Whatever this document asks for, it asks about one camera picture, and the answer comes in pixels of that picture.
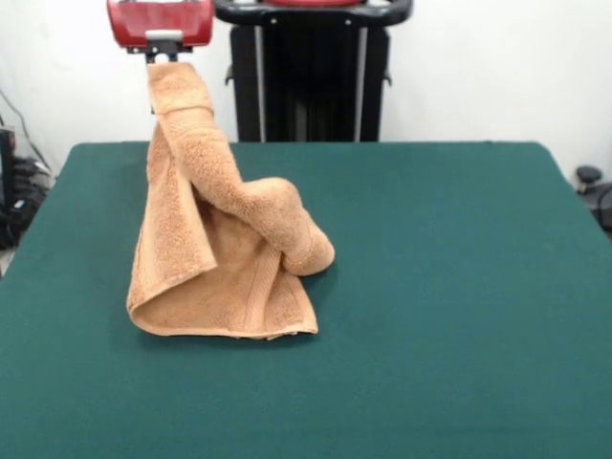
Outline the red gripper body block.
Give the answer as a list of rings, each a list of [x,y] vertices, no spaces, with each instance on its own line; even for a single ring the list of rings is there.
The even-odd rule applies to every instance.
[[[212,35],[212,1],[107,1],[116,42],[129,52],[159,42],[206,46]]]

